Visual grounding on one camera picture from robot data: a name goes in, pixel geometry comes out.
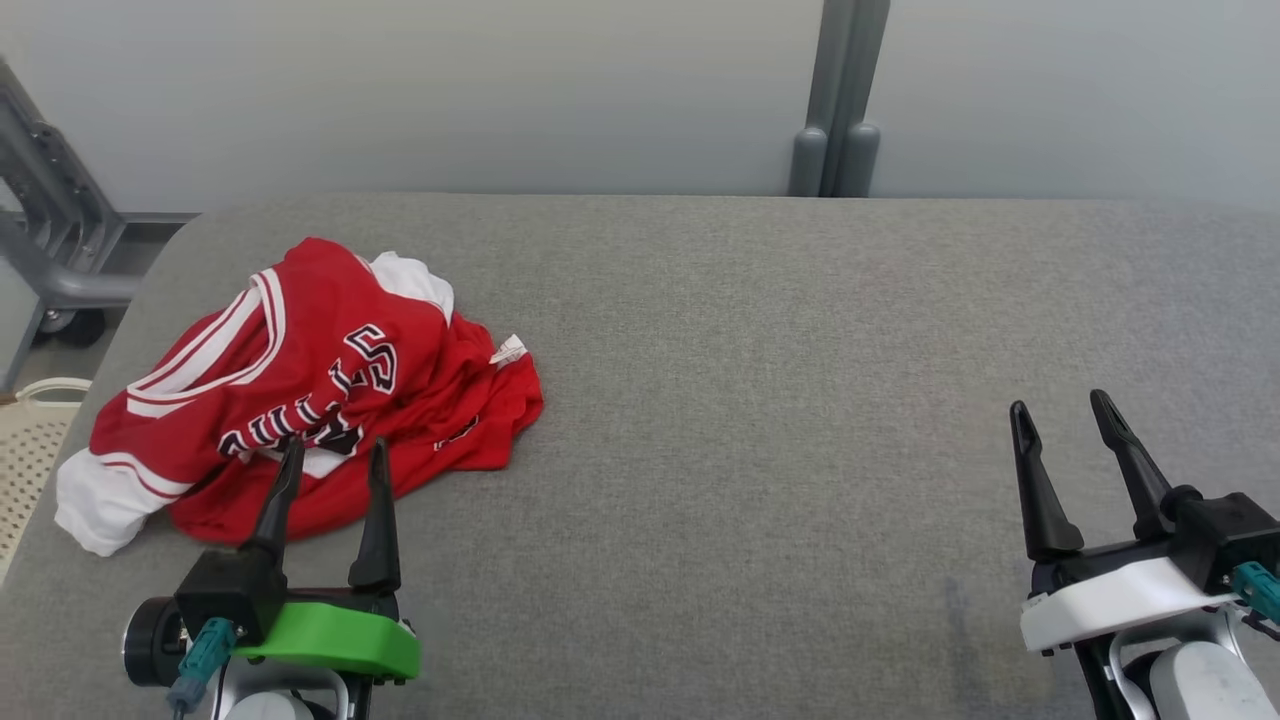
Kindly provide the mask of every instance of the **jersey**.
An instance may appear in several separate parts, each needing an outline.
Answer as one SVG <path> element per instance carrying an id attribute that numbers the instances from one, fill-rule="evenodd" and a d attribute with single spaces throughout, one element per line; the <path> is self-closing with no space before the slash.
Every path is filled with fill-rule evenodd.
<path id="1" fill-rule="evenodd" d="M 193 537 L 242 542 L 292 436 L 308 448 L 293 538 L 364 514 L 360 460 L 378 436 L 412 474 L 401 495 L 467 457 L 499 468 L 541 410 L 532 359 L 508 343 L 495 354 L 422 263 L 388 252 L 367 264 L 307 238 L 104 406 L 88 448 L 58 470 L 55 520 L 100 555 L 165 506 Z M 488 445 L 445 451 L 481 425 Z"/>

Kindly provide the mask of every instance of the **gray table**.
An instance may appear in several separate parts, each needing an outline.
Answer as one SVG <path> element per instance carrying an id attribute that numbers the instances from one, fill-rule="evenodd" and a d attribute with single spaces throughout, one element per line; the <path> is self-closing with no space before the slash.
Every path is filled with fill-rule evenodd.
<path id="1" fill-rule="evenodd" d="M 1028 655 L 1007 407 L 1092 543 L 1132 512 L 1087 393 L 1175 483 L 1280 511 L 1280 219 L 1056 201 L 324 195 L 165 249 L 64 454 L 179 332 L 303 236 L 425 259 L 535 354 L 506 471 L 399 501 L 426 676 L 378 717 L 1084 717 Z M 5 717 L 166 717 L 120 629 L 201 547 L 111 559 L 45 493 L 0 591 Z M 340 582 L 358 527 L 289 547 Z M 1280 688 L 1280 648 L 1251 641 Z"/>

